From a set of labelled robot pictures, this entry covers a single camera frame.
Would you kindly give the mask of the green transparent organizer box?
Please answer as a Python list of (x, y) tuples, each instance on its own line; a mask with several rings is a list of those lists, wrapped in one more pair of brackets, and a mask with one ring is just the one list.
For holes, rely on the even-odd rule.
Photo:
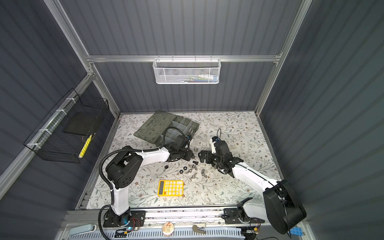
[(144, 124), (134, 133), (134, 136), (150, 144), (159, 147), (163, 143), (163, 133), (168, 127), (179, 129), (186, 137), (191, 138), (199, 129), (199, 123), (191, 119), (167, 113), (156, 111)]

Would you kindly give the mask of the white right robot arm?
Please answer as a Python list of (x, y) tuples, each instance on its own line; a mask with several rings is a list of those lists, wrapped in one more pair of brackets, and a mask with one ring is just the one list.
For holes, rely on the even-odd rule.
[(252, 197), (239, 202), (232, 213), (223, 214), (227, 223), (269, 222), (284, 235), (307, 217), (303, 204), (287, 180), (274, 180), (254, 170), (244, 160), (235, 157), (219, 137), (213, 137), (211, 150), (200, 151), (198, 157), (202, 163), (242, 181), (263, 197), (263, 204), (256, 203)]

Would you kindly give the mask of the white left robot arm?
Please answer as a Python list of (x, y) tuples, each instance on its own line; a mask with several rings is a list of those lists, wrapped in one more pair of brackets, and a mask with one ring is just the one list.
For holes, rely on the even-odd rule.
[(128, 186), (133, 182), (139, 169), (154, 163), (189, 161), (190, 137), (177, 136), (174, 142), (154, 149), (137, 150), (125, 146), (107, 154), (99, 164), (99, 175), (111, 192), (111, 209), (117, 216), (129, 212)]

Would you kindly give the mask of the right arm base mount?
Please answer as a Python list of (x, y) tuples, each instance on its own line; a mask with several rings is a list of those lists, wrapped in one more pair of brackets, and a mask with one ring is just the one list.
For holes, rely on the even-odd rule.
[(238, 208), (224, 208), (221, 218), (227, 225), (230, 224), (263, 224), (265, 220), (248, 217), (243, 210)]

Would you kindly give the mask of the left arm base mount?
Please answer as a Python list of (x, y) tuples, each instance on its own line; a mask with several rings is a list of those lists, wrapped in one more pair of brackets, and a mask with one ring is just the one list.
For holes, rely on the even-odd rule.
[(121, 216), (116, 215), (112, 210), (107, 210), (103, 215), (104, 228), (138, 228), (144, 225), (146, 211), (127, 211)]

